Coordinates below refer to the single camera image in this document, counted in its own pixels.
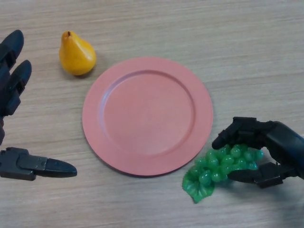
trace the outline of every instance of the pear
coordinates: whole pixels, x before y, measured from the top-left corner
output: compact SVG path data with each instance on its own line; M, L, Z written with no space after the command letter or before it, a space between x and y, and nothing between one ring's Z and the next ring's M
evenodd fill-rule
M75 32L65 31L61 36L59 59L65 71L81 76L95 66L96 53L92 45L81 39Z

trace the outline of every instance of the grape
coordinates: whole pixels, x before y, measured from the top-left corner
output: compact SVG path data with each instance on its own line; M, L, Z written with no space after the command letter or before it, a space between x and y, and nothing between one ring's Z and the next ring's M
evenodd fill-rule
M251 151L245 151L244 152L244 158L246 159L246 161L248 162L252 162L254 160L254 155Z
M205 167L207 167L207 161L206 158L202 157L202 158L198 158L197 160L195 160L194 164L199 167L200 169L203 169Z
M244 158L239 158L237 161L236 161L236 165L238 165L240 168L242 169L246 169L247 167L247 162Z
M196 166L193 166L191 168L190 172L194 177L198 177L200 174L200 171L199 171L198 167L196 167Z
M257 170L258 169L257 164L255 162L250 162L248 164L248 169L250 169L250 170Z
M208 186L211 184L211 171L206 170L199 176L199 181L202 185Z
M216 151L214 149L208 150L205 157L207 160L211 157L212 158L216 157Z
M261 151L261 150L254 151L254 158L255 158L255 160L260 160L260 159L263 158L263 156L264 156L263 151Z
M226 155L223 160L221 161L221 165L232 165L234 159L231 155Z
M237 147L233 147L230 151L230 154L234 158L239 158L242 155L242 151Z
M248 146L246 144L241 144L240 149L242 152L245 152L248 150Z
M228 173L231 172L231 166L221 166L220 167L220 171L222 172L222 174L227 175Z
M220 173L218 171L216 171L216 172L213 172L211 179L214 182L220 182L222 180L222 177L221 177Z
M239 165L232 165L231 166L231 171L235 171L235 170L241 170L242 168Z
M217 152L216 152L216 156L219 160L222 160L225 155L229 154L229 151L230 151L230 146L229 145L226 145L222 148L220 148Z
M216 152L216 157L217 157L217 159L222 160L226 154L227 154L226 150L224 148L222 148Z
M208 167L210 168L210 169L215 169L215 168L217 168L219 166L219 161L218 161L218 159L214 156L214 157L210 157L209 159L208 159Z

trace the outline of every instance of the green grapes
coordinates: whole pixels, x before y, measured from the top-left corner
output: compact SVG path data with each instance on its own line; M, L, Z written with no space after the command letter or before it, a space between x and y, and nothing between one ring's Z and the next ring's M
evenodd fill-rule
M256 161L264 156L261 150L248 148L241 144L230 147L226 145L219 150L210 149L204 157L195 160L194 166L185 174L182 188L195 203L212 195L215 183L228 179L234 170L258 168Z

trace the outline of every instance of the table surface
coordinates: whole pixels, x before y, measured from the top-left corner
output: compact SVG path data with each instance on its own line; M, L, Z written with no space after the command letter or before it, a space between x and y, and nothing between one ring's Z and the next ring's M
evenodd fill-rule
M0 227L303 227L299 178L266 190L235 183L193 204L181 188L192 162L158 178L121 175L96 158L81 124L86 93L101 73L132 57L159 56L191 69L210 92L214 124L201 154L233 116L282 121L304 135L303 12L299 0L0 0L1 39L21 29L18 62L33 67L21 105L5 119L1 148L27 148L78 169L69 179L1 178ZM96 49L87 78L61 69L65 30Z

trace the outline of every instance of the grape leaf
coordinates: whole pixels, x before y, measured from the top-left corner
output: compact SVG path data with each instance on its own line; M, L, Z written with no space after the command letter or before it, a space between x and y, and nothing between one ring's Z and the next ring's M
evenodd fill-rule
M199 203L203 198L211 196L214 191L214 183L208 186L204 186L199 182L196 175L188 171L182 182L182 188L187 192L193 199L194 203Z

